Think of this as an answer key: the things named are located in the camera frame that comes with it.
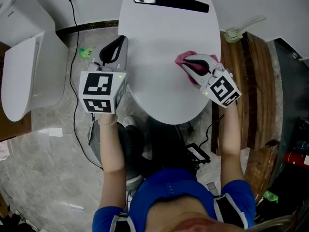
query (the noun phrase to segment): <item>pink cloth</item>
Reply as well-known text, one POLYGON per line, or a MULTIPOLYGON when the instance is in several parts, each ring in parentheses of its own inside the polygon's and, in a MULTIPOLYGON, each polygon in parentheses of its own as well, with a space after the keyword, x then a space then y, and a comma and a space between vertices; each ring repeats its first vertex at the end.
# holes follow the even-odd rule
MULTIPOLYGON (((184 52, 184 53, 178 55, 178 57, 177 57, 176 60, 175 60, 175 63, 178 64, 180 67, 182 67, 182 64, 183 64, 183 63, 186 63, 186 61, 184 60, 186 57, 191 56, 191 55, 196 55, 196 54, 197 54, 197 53, 194 52, 194 51, 187 51, 187 52, 184 52)), ((215 59, 215 60, 218 62, 218 58, 217 58, 216 55, 211 55, 211 57, 212 57, 213 59, 215 59)), ((204 66, 202 66, 202 65, 200 65, 200 64, 193 64, 193 63, 188 63, 188 64, 190 64, 190 65, 193 66, 196 70, 202 72, 203 74, 207 74, 207 73, 209 72, 209 68, 206 68, 206 67, 204 67, 204 66)), ((195 81, 190 75, 188 75, 188 77, 189 77, 191 83, 197 84, 196 81, 195 81)))

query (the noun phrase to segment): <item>green object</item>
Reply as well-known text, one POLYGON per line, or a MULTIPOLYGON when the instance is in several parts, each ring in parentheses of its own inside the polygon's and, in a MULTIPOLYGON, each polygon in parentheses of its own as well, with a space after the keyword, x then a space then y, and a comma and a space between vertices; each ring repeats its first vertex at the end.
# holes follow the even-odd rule
POLYGON ((268 201, 271 201, 271 202, 276 202, 276 203, 279 202, 279 197, 276 194, 274 194, 274 193, 272 193, 268 190, 266 190, 266 192, 264 192, 263 198, 265 198, 265 199, 267 199, 268 201))
POLYGON ((79 54, 83 58, 90 58, 90 55, 91 55, 93 49, 94 49, 93 47, 87 48, 86 50, 80 48, 79 49, 79 54))

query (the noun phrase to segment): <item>hand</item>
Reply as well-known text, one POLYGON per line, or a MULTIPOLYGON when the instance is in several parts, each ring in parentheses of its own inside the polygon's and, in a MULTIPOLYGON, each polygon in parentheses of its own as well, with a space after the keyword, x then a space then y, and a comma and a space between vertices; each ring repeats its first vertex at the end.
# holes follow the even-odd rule
POLYGON ((101 124, 108 125, 108 124, 113 123, 114 118, 115 118, 115 114, 101 114, 99 118, 99 122, 101 124))

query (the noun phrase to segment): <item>red object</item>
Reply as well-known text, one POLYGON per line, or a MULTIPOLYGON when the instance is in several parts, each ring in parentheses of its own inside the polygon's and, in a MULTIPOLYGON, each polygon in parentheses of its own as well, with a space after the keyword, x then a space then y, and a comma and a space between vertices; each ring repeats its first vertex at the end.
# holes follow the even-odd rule
MULTIPOLYGON (((186 57, 191 56, 191 55, 196 55, 196 54, 197 54, 197 53, 196 53, 195 51, 187 51, 187 52, 184 52, 184 53, 182 53, 182 54, 180 54, 180 55, 177 56, 177 58, 176 58, 176 60, 175 60, 175 63, 178 64, 180 67, 182 67, 182 64, 183 64, 183 63, 186 63, 186 61, 184 60, 186 57)), ((214 60, 216 60, 217 62, 219 62, 216 55, 211 55, 211 57, 212 57, 214 60)), ((200 64, 193 64, 193 63, 190 63, 190 65, 193 66, 196 70, 198 70, 198 71, 200 71, 200 72, 202 72, 202 73, 207 74, 208 72, 210 72, 209 69, 205 69, 205 67, 202 66, 202 65, 200 65, 200 64)), ((191 83, 197 84, 196 81, 195 81, 190 75, 188 75, 188 77, 189 77, 191 83)))
POLYGON ((305 158, 309 156, 288 151, 285 153, 284 162, 291 163, 300 167, 309 168, 309 165, 305 164, 305 158))

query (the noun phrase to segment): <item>toilet lid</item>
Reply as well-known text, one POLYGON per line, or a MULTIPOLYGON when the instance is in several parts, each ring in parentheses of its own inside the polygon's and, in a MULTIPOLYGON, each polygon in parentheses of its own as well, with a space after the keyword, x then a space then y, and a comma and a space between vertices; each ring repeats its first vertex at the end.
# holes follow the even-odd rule
POLYGON ((37 55, 36 38, 30 38, 5 53, 1 101, 6 116, 19 121, 27 112, 37 55))
POLYGON ((176 65, 176 57, 189 50, 215 54, 219 60, 221 57, 220 31, 213 4, 211 0, 195 1, 208 4, 209 12, 134 0, 123 0, 121 7, 119 35, 129 39, 128 88, 147 114, 166 124, 192 120, 209 101, 176 65))

